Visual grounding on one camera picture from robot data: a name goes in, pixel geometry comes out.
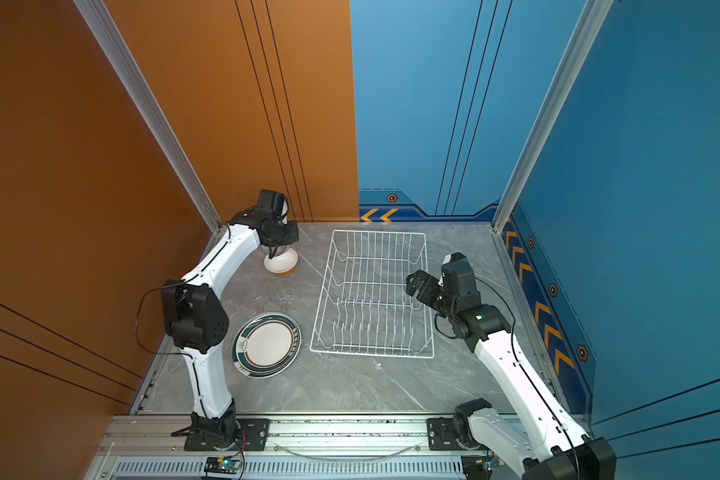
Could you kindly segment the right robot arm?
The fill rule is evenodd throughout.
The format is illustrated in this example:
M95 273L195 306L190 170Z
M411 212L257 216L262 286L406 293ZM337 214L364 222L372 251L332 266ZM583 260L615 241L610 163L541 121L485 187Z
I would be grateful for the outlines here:
M406 292L448 320L456 338L489 370L521 427L505 421L484 399L456 407L453 424L466 448L485 447L522 479L612 479L617 458L604 438L593 438L568 413L527 361L513 325L481 299L466 257L456 252L434 277L417 270Z

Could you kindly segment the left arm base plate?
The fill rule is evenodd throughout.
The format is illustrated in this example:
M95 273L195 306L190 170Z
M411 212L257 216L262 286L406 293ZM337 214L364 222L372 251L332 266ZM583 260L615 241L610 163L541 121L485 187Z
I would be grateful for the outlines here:
M184 450L188 452L263 452L269 436L268 418L238 418L228 432L217 433L191 426Z

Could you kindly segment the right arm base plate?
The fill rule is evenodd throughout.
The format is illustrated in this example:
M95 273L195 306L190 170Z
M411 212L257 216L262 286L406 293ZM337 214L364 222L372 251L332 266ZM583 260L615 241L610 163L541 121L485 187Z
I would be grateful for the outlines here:
M459 440L451 417L433 417L426 420L426 437L430 451L481 451L493 453L485 445L467 446Z

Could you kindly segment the orange bowl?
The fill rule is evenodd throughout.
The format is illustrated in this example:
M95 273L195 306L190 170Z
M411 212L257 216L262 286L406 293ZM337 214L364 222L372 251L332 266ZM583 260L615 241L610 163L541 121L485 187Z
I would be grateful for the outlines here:
M282 267L282 266L267 266L267 270L275 275L288 275L296 268L295 265Z

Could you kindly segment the striped bowl white base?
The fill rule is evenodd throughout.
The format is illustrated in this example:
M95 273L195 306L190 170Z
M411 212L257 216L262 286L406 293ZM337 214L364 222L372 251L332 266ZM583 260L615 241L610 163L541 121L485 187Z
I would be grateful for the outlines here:
M267 270L267 266L297 266L299 260L299 255L296 252L295 249L292 247L287 247L285 250L283 250L279 254L275 254L272 258L267 256L264 259L264 266Z

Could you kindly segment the green red rimmed plate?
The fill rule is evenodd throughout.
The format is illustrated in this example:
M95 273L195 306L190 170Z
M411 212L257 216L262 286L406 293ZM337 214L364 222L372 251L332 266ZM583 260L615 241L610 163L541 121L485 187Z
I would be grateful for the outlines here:
M301 329L291 316L282 312L257 315L235 337L233 365L249 378L274 377L295 361L301 340Z

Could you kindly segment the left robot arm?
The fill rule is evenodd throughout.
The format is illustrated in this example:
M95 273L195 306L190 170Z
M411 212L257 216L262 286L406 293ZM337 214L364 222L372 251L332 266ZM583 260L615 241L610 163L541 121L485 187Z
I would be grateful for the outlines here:
M296 267L299 256L293 245L299 231L289 213L286 195L261 191L255 205L224 224L220 239L192 270L160 287L165 331L185 359L194 398L191 424L174 433L186 437L187 451L240 446L243 430L222 358L229 317L220 296L243 261L261 246L268 250L264 265L269 272L288 274Z

